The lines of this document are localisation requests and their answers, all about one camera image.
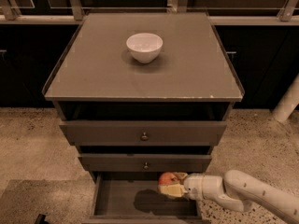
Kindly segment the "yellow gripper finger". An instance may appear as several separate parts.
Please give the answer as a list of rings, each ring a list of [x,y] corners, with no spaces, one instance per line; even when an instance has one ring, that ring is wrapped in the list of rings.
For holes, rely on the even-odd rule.
[[[174,172],[174,175],[178,178],[179,181],[184,180],[188,174],[184,172]]]
[[[158,190],[163,195],[174,197],[174,198],[181,198],[187,193],[185,188],[179,183],[159,185]]]

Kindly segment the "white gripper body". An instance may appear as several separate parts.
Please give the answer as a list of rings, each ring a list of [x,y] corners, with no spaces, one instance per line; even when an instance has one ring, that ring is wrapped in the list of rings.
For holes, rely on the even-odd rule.
[[[204,176],[201,174],[190,174],[184,179],[184,188],[186,196],[195,201],[203,201],[203,180]]]

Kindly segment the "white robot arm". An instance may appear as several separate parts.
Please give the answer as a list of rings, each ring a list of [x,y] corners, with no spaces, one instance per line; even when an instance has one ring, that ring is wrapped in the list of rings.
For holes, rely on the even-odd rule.
[[[298,197],[237,170],[226,172],[224,177],[166,172],[158,179],[158,190],[174,198],[210,200],[236,212],[248,212],[257,203],[287,224],[299,224]]]

